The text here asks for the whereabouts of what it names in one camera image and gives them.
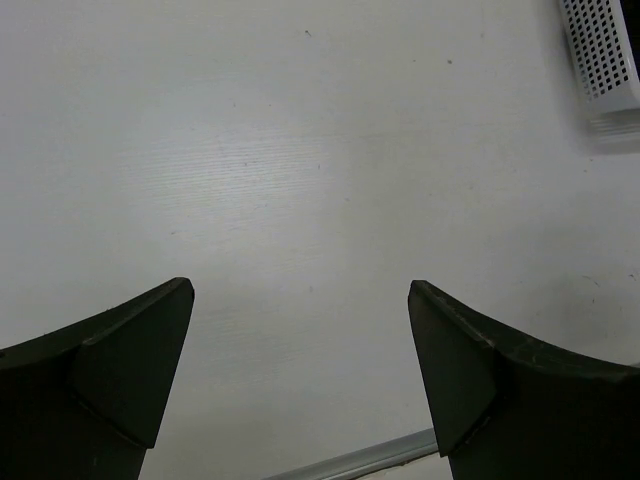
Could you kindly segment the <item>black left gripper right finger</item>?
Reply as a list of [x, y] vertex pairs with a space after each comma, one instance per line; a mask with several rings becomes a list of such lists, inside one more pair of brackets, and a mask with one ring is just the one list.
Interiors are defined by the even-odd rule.
[[554, 346], [412, 282], [412, 335], [456, 479], [635, 479], [639, 370]]

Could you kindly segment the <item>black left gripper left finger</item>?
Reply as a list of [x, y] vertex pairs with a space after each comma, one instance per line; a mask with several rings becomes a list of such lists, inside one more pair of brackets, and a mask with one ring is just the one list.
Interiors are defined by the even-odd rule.
[[171, 279], [1, 351], [4, 479], [136, 479], [157, 441], [195, 301]]

